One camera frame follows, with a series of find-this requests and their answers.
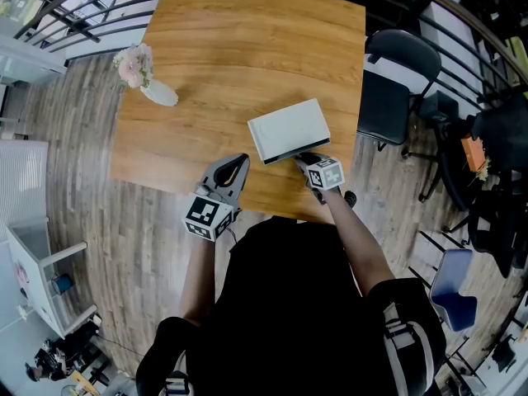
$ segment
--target backpack strap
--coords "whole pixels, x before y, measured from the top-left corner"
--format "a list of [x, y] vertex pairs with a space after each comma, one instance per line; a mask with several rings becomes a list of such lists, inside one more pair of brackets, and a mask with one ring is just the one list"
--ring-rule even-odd
[[425, 360], [425, 389], [422, 387], [420, 395], [425, 393], [434, 380], [434, 362], [432, 358], [431, 345], [429, 339], [420, 324], [409, 321], [403, 322], [398, 315], [396, 304], [391, 303], [383, 312], [385, 318], [384, 345], [389, 358], [390, 367], [393, 371], [394, 383], [398, 396], [409, 396], [409, 386], [405, 378], [405, 371], [400, 360], [401, 351], [405, 348], [413, 347], [416, 350], [420, 347], [420, 352]]

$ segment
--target white vase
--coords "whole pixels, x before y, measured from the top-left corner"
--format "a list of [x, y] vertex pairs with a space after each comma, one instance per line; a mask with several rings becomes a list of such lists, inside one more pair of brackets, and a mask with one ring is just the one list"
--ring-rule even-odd
[[178, 103], [178, 95], [174, 90], [156, 79], [151, 79], [148, 87], [140, 89], [147, 98], [162, 106], [175, 106]]

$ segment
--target wooden floor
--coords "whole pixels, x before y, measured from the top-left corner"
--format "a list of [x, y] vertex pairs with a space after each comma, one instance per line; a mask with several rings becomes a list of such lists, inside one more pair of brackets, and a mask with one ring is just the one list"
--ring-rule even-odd
[[[47, 206], [54, 249], [87, 242], [85, 255], [69, 268], [76, 283], [70, 308], [79, 311], [92, 301], [103, 318], [107, 339], [144, 354], [157, 324], [177, 314], [189, 256], [189, 236], [180, 221], [181, 197], [108, 179], [116, 112], [123, 87], [112, 67], [112, 55], [72, 62], [61, 78], [10, 90], [3, 115], [24, 121], [16, 132], [49, 142]], [[410, 125], [412, 150], [434, 153], [434, 137], [421, 125]], [[397, 277], [413, 266], [432, 281], [441, 253], [419, 229], [452, 248], [438, 231], [461, 218], [440, 185], [425, 204], [417, 197], [435, 167], [415, 158], [403, 160], [401, 148], [379, 153], [370, 139], [358, 137], [350, 188], [357, 194], [357, 214], [381, 243]], [[263, 214], [243, 212], [233, 227], [240, 237]], [[461, 239], [462, 233], [456, 234]], [[222, 288], [233, 238], [225, 233], [217, 246], [217, 294]], [[488, 254], [475, 253], [464, 293], [478, 298], [476, 325], [462, 355], [476, 366], [482, 348], [493, 339], [517, 303], [521, 272], [504, 280]], [[444, 326], [448, 350], [464, 333]], [[134, 375], [141, 359], [114, 343], [102, 342], [122, 370]], [[457, 360], [455, 365], [462, 366]], [[446, 367], [438, 375], [443, 382]]]

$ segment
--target white box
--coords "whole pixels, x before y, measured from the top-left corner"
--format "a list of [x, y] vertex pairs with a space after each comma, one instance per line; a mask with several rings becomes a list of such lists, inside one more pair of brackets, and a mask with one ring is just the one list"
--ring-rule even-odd
[[327, 191], [345, 183], [343, 166], [337, 158], [326, 158], [311, 166], [307, 166], [306, 169], [313, 188]]
[[233, 207], [207, 196], [189, 194], [181, 221], [187, 232], [215, 241], [233, 222]]
[[330, 130], [315, 98], [262, 115], [247, 125], [264, 164], [330, 142]]

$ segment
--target railing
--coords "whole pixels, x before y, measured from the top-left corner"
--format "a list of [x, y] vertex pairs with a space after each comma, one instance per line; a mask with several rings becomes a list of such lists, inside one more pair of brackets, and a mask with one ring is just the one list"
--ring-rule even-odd
[[[97, 44], [106, 35], [119, 34], [125, 31], [144, 29], [147, 21], [120, 27], [120, 22], [149, 17], [153, 10], [132, 13], [115, 19], [104, 20], [96, 25], [88, 25], [87, 21], [93, 17], [108, 14], [117, 9], [131, 7], [156, 0], [131, 0], [110, 7], [102, 8], [87, 16], [75, 17], [79, 9], [99, 2], [87, 0], [73, 10], [60, 11], [63, 3], [68, 0], [52, 0], [47, 2], [40, 12], [16, 34], [16, 38], [23, 39], [33, 45], [56, 52], [77, 45], [83, 41], [93, 41], [94, 51], [98, 53]], [[414, 35], [421, 36], [434, 47], [442, 56], [441, 75], [436, 80], [440, 89], [447, 90], [460, 101], [465, 101], [476, 111], [487, 106], [501, 104], [511, 94], [528, 91], [528, 72], [517, 62], [515, 55], [499, 40], [476, 16], [454, 0], [350, 0], [366, 7], [367, 35], [375, 30], [396, 27], [404, 29]], [[449, 27], [436, 21], [427, 14], [426, 9], [435, 3], [437, 7], [450, 13], [466, 25], [473, 35], [473, 42], [463, 40]], [[39, 26], [42, 19], [51, 15], [54, 19], [44, 26]], [[55, 22], [64, 25], [49, 34], [43, 34]], [[103, 26], [115, 25], [115, 29], [97, 32]], [[438, 34], [448, 37], [458, 45], [460, 50], [448, 50], [441, 43], [425, 36], [422, 29], [427, 26]], [[67, 35], [53, 40], [54, 35], [68, 30]]]

